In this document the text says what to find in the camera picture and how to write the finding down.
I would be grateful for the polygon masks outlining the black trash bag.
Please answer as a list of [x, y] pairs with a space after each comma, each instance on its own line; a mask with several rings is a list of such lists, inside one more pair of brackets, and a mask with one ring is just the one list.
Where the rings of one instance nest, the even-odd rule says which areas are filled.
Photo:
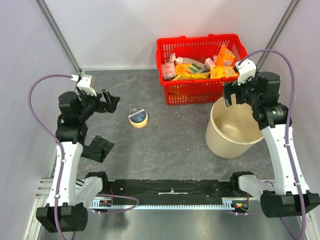
[[89, 145], [85, 145], [83, 147], [81, 156], [83, 158], [102, 163], [114, 146], [114, 143], [97, 135]]

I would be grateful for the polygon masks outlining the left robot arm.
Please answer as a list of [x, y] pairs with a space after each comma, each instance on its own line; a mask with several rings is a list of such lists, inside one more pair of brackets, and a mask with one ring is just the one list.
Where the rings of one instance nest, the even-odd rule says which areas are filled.
[[99, 135], [86, 146], [86, 121], [94, 113], [114, 113], [120, 97], [105, 89], [96, 95], [80, 90], [65, 92], [58, 101], [55, 175], [45, 206], [37, 208], [35, 216], [50, 233], [80, 232], [87, 226], [88, 208], [96, 195], [106, 196], [111, 188], [107, 174], [98, 171], [89, 172], [76, 189], [80, 158], [101, 163], [114, 146]]

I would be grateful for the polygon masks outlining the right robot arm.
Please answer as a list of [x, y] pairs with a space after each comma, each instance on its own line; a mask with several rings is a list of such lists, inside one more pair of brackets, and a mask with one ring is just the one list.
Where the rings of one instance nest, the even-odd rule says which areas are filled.
[[280, 77], [273, 72], [260, 72], [245, 83], [236, 80], [223, 84], [226, 106], [248, 104], [252, 116], [267, 143], [271, 157], [274, 184], [258, 179], [251, 172], [235, 172], [229, 191], [235, 197], [245, 192], [259, 200], [268, 218], [300, 216], [320, 204], [320, 196], [312, 193], [305, 182], [294, 148], [293, 128], [287, 122], [288, 107], [278, 102]]

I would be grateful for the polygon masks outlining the beige trash bin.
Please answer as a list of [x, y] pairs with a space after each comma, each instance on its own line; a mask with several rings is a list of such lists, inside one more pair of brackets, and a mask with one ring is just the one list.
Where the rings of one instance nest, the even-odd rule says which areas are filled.
[[205, 133], [208, 148], [225, 159], [239, 157], [264, 138], [252, 108], [246, 103], [236, 104], [234, 94], [231, 100], [231, 106], [226, 106], [223, 97], [213, 104]]

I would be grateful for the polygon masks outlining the yellow snack box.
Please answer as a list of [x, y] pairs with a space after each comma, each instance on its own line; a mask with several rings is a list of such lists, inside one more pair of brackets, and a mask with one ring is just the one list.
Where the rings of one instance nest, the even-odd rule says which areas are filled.
[[234, 70], [232, 66], [211, 66], [210, 67], [211, 79], [233, 78], [238, 76], [239, 74]]

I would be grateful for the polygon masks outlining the yellow snack bag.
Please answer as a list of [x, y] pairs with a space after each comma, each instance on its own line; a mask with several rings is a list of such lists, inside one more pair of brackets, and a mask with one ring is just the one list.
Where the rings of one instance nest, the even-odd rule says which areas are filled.
[[202, 73], [196, 73], [196, 74], [180, 74], [177, 75], [175, 78], [172, 79], [172, 81], [180, 81], [180, 80], [202, 80], [202, 79], [208, 79], [210, 76], [210, 72], [202, 72]]

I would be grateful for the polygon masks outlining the masking tape roll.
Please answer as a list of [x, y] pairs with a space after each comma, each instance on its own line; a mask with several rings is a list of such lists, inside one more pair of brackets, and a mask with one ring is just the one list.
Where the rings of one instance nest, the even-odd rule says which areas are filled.
[[135, 128], [143, 128], [148, 124], [149, 116], [143, 108], [134, 108], [128, 114], [129, 123]]

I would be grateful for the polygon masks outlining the orange carton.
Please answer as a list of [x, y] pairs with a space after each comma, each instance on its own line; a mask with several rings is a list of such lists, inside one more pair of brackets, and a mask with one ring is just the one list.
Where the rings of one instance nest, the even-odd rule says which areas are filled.
[[225, 44], [220, 47], [218, 55], [214, 61], [216, 66], [231, 67], [235, 61], [235, 55]]

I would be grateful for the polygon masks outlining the pink small packet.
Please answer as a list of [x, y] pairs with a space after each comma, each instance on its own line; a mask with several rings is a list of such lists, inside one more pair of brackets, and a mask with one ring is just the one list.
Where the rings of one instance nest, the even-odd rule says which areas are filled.
[[214, 61], [213, 61], [210, 57], [208, 57], [208, 58], [205, 59], [205, 61], [204, 61], [204, 68], [205, 68], [206, 70], [211, 70], [211, 67], [215, 67], [215, 66], [216, 66], [216, 65], [215, 65]]

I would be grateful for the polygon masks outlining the green yellow packet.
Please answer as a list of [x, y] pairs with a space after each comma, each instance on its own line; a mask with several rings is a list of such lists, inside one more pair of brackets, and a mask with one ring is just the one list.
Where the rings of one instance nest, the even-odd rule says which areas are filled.
[[187, 69], [185, 70], [185, 72], [187, 74], [197, 74], [199, 71], [202, 71], [202, 67], [200, 67], [199, 65], [197, 65], [196, 63], [191, 63], [188, 65]]

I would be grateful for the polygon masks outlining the red plastic basket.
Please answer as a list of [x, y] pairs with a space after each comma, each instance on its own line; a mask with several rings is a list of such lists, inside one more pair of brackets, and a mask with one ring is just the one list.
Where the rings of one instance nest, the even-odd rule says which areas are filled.
[[235, 77], [219, 80], [208, 78], [173, 81], [165, 80], [162, 71], [162, 65], [169, 62], [170, 55], [173, 53], [178, 57], [187, 57], [204, 63], [207, 58], [217, 55], [222, 45], [235, 54], [237, 62], [248, 54], [235, 33], [166, 37], [156, 41], [156, 66], [167, 105], [212, 103], [222, 96], [223, 83], [232, 82], [236, 79]]

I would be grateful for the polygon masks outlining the orange snack pack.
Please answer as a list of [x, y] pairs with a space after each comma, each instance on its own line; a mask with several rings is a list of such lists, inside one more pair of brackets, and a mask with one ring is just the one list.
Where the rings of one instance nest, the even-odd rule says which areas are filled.
[[186, 64], [176, 64], [175, 65], [175, 73], [176, 75], [184, 75], [184, 74], [192, 74], [192, 72], [190, 71], [189, 67], [190, 67], [190, 63], [186, 63]]

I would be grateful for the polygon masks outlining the pink capped bottle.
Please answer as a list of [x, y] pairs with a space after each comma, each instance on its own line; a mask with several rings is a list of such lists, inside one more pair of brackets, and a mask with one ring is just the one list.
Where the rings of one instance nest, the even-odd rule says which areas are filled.
[[188, 57], [179, 57], [179, 56], [176, 56], [175, 53], [172, 53], [169, 56], [169, 62], [175, 63], [175, 64], [196, 64], [200, 68], [204, 68], [205, 67], [205, 65], [202, 62], [199, 62], [197, 60], [194, 60], [194, 59], [191, 59], [191, 58], [188, 58]]

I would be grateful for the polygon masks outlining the pink pouch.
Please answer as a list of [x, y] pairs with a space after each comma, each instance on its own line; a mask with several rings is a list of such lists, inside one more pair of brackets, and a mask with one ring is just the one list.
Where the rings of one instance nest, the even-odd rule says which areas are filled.
[[170, 80], [177, 76], [175, 64], [173, 62], [162, 64], [162, 76], [164, 80]]

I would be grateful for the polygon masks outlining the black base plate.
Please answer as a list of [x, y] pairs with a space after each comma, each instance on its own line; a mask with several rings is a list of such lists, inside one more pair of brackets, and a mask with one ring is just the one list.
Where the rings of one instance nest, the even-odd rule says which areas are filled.
[[247, 198], [229, 181], [216, 179], [116, 179], [103, 193], [136, 198], [139, 206], [218, 205], [223, 198]]

